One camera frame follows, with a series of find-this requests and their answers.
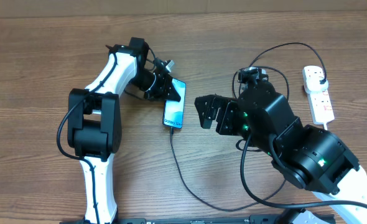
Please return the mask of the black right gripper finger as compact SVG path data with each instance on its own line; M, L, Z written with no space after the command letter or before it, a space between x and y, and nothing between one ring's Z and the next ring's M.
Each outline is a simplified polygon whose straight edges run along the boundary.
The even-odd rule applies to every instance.
M210 105L200 105L198 108L200 126L203 129L210 129L212 122L216 120L217 112L218 108Z
M223 97L219 95L206 95L206 96L199 96L195 99L195 107L196 109L205 109L208 107L212 107L214 101L220 101Z

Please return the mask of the blue smartphone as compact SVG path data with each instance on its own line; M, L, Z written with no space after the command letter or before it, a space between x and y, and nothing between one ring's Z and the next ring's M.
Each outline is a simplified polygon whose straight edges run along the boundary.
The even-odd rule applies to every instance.
M167 100L164 106L163 124L181 129L184 118L184 103L186 84L180 80L172 79L172 84L180 96L180 101Z

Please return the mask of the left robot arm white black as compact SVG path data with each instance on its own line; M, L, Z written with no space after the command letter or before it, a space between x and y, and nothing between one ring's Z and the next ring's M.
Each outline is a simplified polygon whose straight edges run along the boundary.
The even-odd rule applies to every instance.
M173 60L154 57L148 43L132 37L128 45L108 47L108 62L84 89L68 96L68 111L57 130L58 150L80 162L85 177L86 212L80 223L117 223L113 190L113 161L122 140L120 97L128 85L143 91L149 101L181 103L174 86ZM153 67L146 68L151 62Z

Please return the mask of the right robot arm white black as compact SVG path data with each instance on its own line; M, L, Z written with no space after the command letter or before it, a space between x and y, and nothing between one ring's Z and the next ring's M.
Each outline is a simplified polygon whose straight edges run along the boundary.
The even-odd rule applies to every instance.
M287 98L270 82L247 81L246 85L238 98L206 95L195 99L203 129L216 121L218 134L244 139L239 173L246 193L268 207L294 210L330 206L347 223L367 223L367 175L349 147L330 131L303 126ZM319 200L276 203L256 196L244 173L248 147L265 152L286 181L313 192Z

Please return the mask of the white charger plug adapter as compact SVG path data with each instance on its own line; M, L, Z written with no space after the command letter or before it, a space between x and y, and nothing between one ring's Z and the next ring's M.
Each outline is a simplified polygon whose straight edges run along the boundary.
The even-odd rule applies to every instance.
M329 83L325 80L322 83L323 79L319 80L319 77L306 77L304 80L304 89L308 94L312 93L321 93L328 89Z

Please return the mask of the white power strip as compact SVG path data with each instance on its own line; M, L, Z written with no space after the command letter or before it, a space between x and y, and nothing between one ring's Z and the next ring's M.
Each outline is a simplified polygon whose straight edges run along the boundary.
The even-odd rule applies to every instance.
M302 75L304 80L306 77L324 79L323 69L315 65L304 67ZM322 125L327 130L327 124L335 119L328 89L321 93L307 93L307 99L313 123Z

